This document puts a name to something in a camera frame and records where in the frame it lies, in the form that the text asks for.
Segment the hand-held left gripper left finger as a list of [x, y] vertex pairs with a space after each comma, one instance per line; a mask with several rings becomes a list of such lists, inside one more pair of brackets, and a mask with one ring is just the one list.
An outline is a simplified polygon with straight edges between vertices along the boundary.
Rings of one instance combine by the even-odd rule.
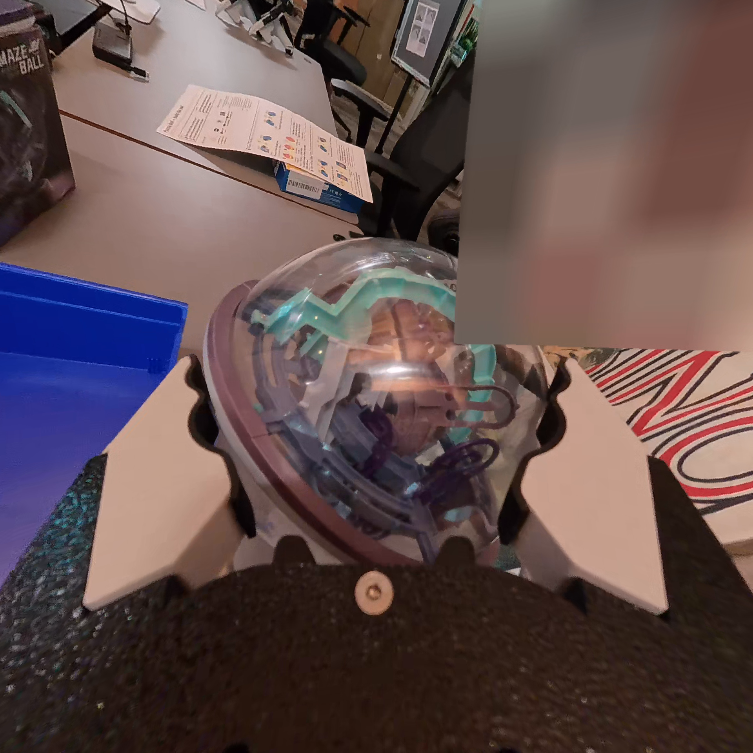
[[218, 436], [201, 362], [183, 357], [105, 448], [83, 607], [164, 578], [196, 589], [230, 571], [256, 525]]

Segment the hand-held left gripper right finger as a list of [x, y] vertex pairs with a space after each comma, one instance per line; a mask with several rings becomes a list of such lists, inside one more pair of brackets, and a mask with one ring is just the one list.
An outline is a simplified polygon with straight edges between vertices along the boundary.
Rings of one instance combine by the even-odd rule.
[[553, 592], [582, 580], [666, 613], [648, 456], [574, 359], [560, 361], [539, 428], [498, 520], [520, 576]]

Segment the blue plastic bin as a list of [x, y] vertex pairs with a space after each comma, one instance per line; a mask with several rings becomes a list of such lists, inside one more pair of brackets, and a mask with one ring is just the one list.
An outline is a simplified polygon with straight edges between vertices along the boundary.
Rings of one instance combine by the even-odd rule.
[[1, 264], [1, 581], [175, 365], [188, 310]]

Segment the clear maze ball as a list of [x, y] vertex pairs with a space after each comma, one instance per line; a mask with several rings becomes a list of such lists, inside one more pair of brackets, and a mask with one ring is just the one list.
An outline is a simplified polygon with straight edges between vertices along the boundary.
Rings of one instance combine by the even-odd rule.
[[537, 429], [539, 346], [456, 340], [457, 259], [407, 240], [334, 242], [235, 287], [204, 374], [255, 519], [233, 568], [300, 536], [317, 564], [431, 564], [465, 537], [496, 566], [498, 519]]

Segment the patterned green garment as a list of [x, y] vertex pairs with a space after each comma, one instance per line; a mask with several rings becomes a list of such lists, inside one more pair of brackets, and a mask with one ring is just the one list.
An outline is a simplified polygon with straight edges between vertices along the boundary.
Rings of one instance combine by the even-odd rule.
[[606, 362], [618, 351], [616, 348], [584, 346], [542, 346], [541, 350], [553, 367], [556, 367], [562, 359], [572, 358], [584, 370]]

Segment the white red printed shirt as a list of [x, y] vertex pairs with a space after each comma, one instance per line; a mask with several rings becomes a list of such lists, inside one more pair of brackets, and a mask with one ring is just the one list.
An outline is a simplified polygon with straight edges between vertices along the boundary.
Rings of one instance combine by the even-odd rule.
[[751, 353], [617, 349], [586, 374], [703, 516], [751, 503]]

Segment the small blue box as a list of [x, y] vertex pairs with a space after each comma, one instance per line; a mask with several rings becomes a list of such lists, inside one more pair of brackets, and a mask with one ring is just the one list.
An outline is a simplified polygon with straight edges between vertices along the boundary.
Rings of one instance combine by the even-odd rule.
[[281, 161], [275, 162], [274, 174], [278, 187], [283, 193], [355, 214], [364, 204], [362, 199], [334, 184]]

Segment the dark blue toy box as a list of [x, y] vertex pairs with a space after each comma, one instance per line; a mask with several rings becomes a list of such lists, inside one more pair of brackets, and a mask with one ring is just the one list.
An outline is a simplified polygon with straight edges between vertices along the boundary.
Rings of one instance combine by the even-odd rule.
[[1, 3], [1, 245], [75, 189], [35, 6]]

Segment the black office chair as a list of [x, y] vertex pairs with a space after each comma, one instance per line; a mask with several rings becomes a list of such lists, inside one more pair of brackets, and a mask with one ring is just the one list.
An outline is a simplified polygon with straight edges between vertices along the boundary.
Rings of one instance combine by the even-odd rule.
[[[345, 25], [338, 41], [333, 42], [330, 33], [339, 20], [343, 20]], [[367, 78], [366, 69], [340, 45], [354, 24], [370, 26], [367, 20], [350, 8], [338, 7], [332, 1], [307, 1], [294, 46], [320, 64], [326, 81], [334, 78], [361, 87]]]
[[365, 236], [416, 241], [428, 213], [465, 166], [468, 115], [475, 61], [466, 60], [419, 116], [405, 129], [389, 156], [366, 150], [373, 202], [358, 211]]

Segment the folded printed desk sheet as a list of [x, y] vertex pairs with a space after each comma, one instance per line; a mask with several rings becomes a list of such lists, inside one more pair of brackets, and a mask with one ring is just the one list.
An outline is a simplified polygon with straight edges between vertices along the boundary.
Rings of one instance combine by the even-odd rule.
[[256, 96], [190, 85], [157, 132], [194, 147], [259, 156], [273, 167], [281, 161], [373, 202], [363, 148]]

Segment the black electronic device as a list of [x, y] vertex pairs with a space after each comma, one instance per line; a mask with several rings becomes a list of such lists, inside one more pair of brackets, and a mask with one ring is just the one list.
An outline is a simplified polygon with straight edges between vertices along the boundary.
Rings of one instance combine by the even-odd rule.
[[104, 20], [93, 27], [92, 52], [95, 58], [130, 71], [133, 67], [133, 40], [130, 27]]

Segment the white black gadget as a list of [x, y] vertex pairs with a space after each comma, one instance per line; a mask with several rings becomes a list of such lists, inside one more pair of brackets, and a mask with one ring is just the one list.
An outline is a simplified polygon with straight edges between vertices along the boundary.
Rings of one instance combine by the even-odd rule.
[[293, 14], [293, 1], [222, 1], [215, 7], [215, 16], [225, 25], [244, 30], [268, 47], [276, 47], [292, 58], [295, 44], [287, 26], [287, 15]]

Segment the framed poster board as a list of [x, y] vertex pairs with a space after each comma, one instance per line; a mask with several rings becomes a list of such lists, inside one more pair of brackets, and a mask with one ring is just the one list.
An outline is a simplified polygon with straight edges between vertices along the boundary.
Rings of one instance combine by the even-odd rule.
[[406, 1], [391, 62], [430, 89], [472, 5], [469, 1]]

